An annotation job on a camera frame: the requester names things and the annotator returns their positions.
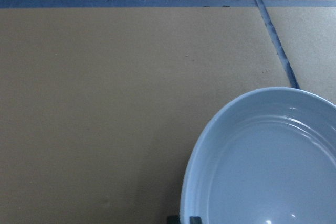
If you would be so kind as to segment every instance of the blue tape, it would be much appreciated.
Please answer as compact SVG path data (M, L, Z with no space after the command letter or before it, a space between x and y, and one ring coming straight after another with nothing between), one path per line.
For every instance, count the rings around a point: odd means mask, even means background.
M282 63L282 66L286 71L287 77L289 79L289 82L290 82L292 88L300 89L300 86L299 86L298 82L296 81L293 69L292 69L292 67L289 63L289 60L288 60L288 58L285 54L285 51L283 50L283 47L281 45L278 34L277 34L277 32L274 28L272 20L271 20L269 14L268 14L268 11L265 7L264 1L263 0L256 0L256 2L257 2L257 5L259 7L261 16L263 17L264 22L266 24L269 36L271 37L271 40L272 40L272 42L274 44L274 47L275 47L275 49L278 53L278 56L279 56L280 61Z
M334 0L264 0L266 7L336 7ZM257 7L255 0L0 0L9 8Z

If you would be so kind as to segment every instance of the light blue bowl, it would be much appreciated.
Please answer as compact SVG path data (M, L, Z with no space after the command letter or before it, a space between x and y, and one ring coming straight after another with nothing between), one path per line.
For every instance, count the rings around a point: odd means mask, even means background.
M184 177L180 219L336 223L336 106L292 88L236 98L208 123Z

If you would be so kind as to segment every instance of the painter's tape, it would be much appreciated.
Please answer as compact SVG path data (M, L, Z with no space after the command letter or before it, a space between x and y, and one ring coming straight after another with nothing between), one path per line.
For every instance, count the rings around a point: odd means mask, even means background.
M271 37L271 40L272 40L272 42L274 44L274 47L275 47L275 49L278 53L278 56L279 56L280 61L282 63L282 66L286 71L286 74L288 76L288 79L289 79L289 82L290 82L292 88L300 89L299 84L296 81L293 69L290 66L289 60L288 60L288 58L285 54L285 51L283 50L283 47L281 45L279 36L278 36L278 34L277 34L277 32L274 28L272 20L271 20L269 14L268 14L268 11L265 7L264 1L263 0L256 0L256 2L257 2L257 5L259 7L261 16L264 19L264 22L265 22L265 25L267 27L269 36Z
M264 0L266 7L336 7L334 0ZM255 0L0 0L10 8L257 7Z

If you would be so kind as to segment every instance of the black object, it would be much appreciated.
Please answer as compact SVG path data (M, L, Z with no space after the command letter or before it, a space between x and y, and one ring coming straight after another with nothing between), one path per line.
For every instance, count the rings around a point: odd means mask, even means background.
M167 224L181 224L178 215L169 215L167 217Z
M190 216L189 223L190 224L202 224L202 219L199 216Z

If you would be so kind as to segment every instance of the floor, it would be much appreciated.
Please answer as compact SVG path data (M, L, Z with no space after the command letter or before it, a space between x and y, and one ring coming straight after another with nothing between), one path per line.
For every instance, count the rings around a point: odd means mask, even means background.
M268 7L336 103L336 7ZM257 7L0 9L0 222L165 223L200 132L289 81Z

